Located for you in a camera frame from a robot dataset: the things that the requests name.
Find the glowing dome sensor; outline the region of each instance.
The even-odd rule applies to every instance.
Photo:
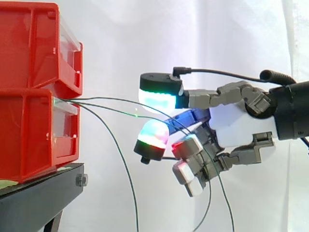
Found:
[[[168,73],[144,73],[140,76],[139,101],[163,113],[170,113],[176,107],[176,98],[182,89],[180,78]],[[150,112],[159,113],[145,107]]]
[[[162,111],[165,114],[171,113],[176,106],[176,96],[165,93],[151,93],[141,89],[139,90],[139,101],[140,103]],[[149,112],[159,114],[159,112],[154,109],[149,107],[144,108]]]
[[[148,164],[150,160],[160,161],[164,155],[169,139],[168,126],[157,120],[145,123],[135,144],[134,152],[141,155],[141,162]]]

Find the black shelf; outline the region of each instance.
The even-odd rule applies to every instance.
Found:
[[[76,178],[84,174],[83,163],[69,169],[0,190],[0,232],[37,232],[78,195],[83,187]]]

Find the red plastic drawer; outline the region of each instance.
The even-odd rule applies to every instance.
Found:
[[[58,98],[82,94],[83,46],[54,3],[0,1],[0,88],[47,88]]]
[[[78,159],[79,115],[47,89],[0,90],[0,180],[22,183]]]

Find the white fabric background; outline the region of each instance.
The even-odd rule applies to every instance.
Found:
[[[137,100],[139,75],[173,66],[214,68],[258,77],[263,69],[308,79],[306,0],[58,0],[62,16],[84,43],[84,96]],[[235,79],[191,75],[186,88],[215,89]],[[136,112],[136,106],[101,101]],[[141,232],[189,232],[201,219],[208,188],[190,199],[172,162],[142,165],[133,152],[145,121],[97,110],[119,140],[136,188]],[[138,114],[148,114],[137,107]],[[299,142],[277,142],[259,165],[222,174],[237,232],[308,231],[308,156]],[[103,125],[82,115],[84,193],[64,211],[61,232],[133,232],[132,195],[116,147]],[[199,231],[231,231],[217,179]]]

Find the green led light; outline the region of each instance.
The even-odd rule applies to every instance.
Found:
[[[145,123],[138,136],[138,140],[162,149],[166,148],[168,139],[168,126],[165,123],[154,119]]]
[[[171,113],[175,109],[176,96],[165,93],[151,93],[139,90],[139,101],[142,104],[148,105],[154,109],[160,110],[165,114]],[[146,110],[158,114],[157,111],[145,107]]]

